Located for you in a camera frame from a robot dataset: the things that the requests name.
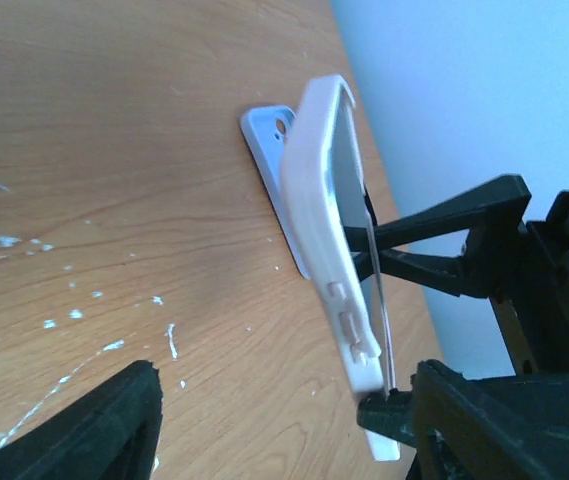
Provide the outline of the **phone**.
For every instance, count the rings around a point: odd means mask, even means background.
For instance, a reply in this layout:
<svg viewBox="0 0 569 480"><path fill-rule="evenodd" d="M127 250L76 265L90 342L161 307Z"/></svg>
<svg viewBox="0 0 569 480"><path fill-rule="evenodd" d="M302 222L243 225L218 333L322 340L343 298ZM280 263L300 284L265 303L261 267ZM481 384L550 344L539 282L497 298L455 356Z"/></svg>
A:
<svg viewBox="0 0 569 480"><path fill-rule="evenodd" d="M294 119L294 111L286 105L259 106L246 110L241 115L239 124L294 263L300 275L309 279L308 270L288 225L281 194L280 163L285 139Z"/></svg>
<svg viewBox="0 0 569 480"><path fill-rule="evenodd" d="M374 216L364 184L353 117L340 112L331 147L331 170L340 225L354 270L354 333L345 353L347 373L358 398L387 394L396 386L391 329L383 293Z"/></svg>

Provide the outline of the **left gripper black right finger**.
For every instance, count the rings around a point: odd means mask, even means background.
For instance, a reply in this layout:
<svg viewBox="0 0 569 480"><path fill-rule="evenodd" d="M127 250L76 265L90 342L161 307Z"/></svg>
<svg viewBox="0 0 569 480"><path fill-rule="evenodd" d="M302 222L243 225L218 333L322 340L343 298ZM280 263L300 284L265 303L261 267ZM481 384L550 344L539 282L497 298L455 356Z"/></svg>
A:
<svg viewBox="0 0 569 480"><path fill-rule="evenodd" d="M468 380L419 363L409 391L372 393L359 426L415 448L410 479L569 479L569 374Z"/></svg>

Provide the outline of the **pink phone case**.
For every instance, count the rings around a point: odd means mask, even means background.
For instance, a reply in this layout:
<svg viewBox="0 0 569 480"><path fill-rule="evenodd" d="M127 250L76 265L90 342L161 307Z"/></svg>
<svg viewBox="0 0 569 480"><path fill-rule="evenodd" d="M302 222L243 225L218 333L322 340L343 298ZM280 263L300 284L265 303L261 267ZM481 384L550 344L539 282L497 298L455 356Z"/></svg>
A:
<svg viewBox="0 0 569 480"><path fill-rule="evenodd" d="M310 80L286 136L280 163L281 194L288 224L310 280L328 319L350 389L345 351L355 340L353 321L356 276L346 265L348 246L340 225L331 170L337 116L353 117L355 101L340 75Z"/></svg>

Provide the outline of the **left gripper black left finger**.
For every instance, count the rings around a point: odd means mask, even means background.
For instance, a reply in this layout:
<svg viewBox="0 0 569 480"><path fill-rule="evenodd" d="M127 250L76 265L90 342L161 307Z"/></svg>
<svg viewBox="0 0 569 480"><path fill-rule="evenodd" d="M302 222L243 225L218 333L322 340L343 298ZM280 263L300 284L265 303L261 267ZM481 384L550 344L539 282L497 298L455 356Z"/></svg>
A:
<svg viewBox="0 0 569 480"><path fill-rule="evenodd" d="M0 479L148 479L161 423L159 372L137 360L0 448Z"/></svg>

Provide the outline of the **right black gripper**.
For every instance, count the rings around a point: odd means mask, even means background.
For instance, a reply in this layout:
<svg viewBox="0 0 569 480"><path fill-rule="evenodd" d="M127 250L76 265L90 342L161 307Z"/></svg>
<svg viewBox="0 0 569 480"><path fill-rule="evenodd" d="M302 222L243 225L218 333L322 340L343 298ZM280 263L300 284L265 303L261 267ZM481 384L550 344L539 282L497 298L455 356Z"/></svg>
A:
<svg viewBox="0 0 569 480"><path fill-rule="evenodd" d="M569 191L543 220L523 221L531 193L501 175L416 214L373 228L378 249L352 251L359 280L388 275L453 296L490 300L519 373L569 372ZM468 230L464 255L387 249Z"/></svg>

